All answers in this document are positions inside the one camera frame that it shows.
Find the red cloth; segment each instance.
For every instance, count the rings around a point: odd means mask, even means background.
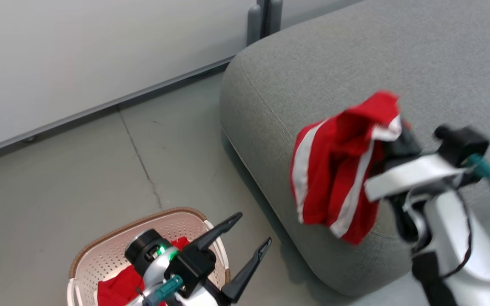
[[[171,242],[173,246],[182,250],[189,241],[181,237]],[[136,287],[145,290],[142,277],[136,272],[134,266],[128,266],[117,276],[107,281],[97,283],[97,304],[99,306],[126,306],[137,297]]]
[[[368,202],[363,185],[371,165],[383,159],[380,141],[400,136],[397,100],[393,93],[379,91],[362,104],[301,130],[291,165],[300,222],[324,224],[352,244],[368,234],[378,203]]]

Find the gray sofa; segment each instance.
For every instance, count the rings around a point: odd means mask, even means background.
[[[294,140],[305,125],[378,89],[401,96],[426,150],[441,123],[490,135],[490,0],[365,0],[275,33],[228,66],[220,120],[243,163],[315,274],[346,295],[379,289],[410,268],[408,247],[381,205],[358,247],[299,224],[290,192]],[[480,220],[490,189],[464,190]]]

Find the floor crack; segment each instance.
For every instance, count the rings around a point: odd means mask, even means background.
[[[160,199],[160,195],[156,191],[156,186],[155,186],[154,182],[152,181],[152,179],[150,179],[150,176],[148,175],[145,164],[142,161],[140,152],[137,149],[136,143],[134,142],[134,139],[132,138],[132,134],[130,134],[130,130],[128,129],[128,125],[126,124],[126,122],[124,120],[124,116],[122,115],[122,112],[120,111],[120,107],[118,105],[117,105],[117,111],[118,111],[118,114],[120,116],[120,120],[122,120],[122,124],[124,124],[124,128],[126,129],[126,133],[128,133],[128,138],[130,138],[130,142],[132,143],[132,147],[134,147],[134,151],[136,152],[137,158],[140,161],[141,167],[143,168],[143,172],[145,173],[146,179],[150,183],[150,186],[152,188],[152,193],[156,197],[156,204],[158,204],[158,208],[160,208],[160,210],[163,210],[162,200]]]

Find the white plastic basket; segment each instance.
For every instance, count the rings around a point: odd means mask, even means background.
[[[130,263],[124,250],[130,241],[147,229],[155,229],[167,240],[185,236],[192,241],[213,228],[205,215],[191,208],[162,211],[132,222],[84,247],[71,265],[67,289],[68,306],[97,306],[97,283],[116,276]],[[217,257],[210,281],[219,289],[230,281],[228,257],[219,238],[211,246]]]

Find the black cable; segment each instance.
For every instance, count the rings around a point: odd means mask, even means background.
[[[459,196],[459,199],[461,199],[462,209],[464,209],[464,213],[466,215],[466,223],[468,225],[468,249],[464,254],[464,259],[462,260],[462,262],[453,271],[450,271],[449,273],[443,275],[442,278],[448,278],[460,271],[466,265],[466,263],[468,263],[468,260],[470,259],[470,256],[472,254],[472,223],[470,220],[470,212],[468,211],[468,207],[466,205],[466,202],[464,201],[464,197],[462,196],[461,192],[459,190],[455,190],[455,192]]]

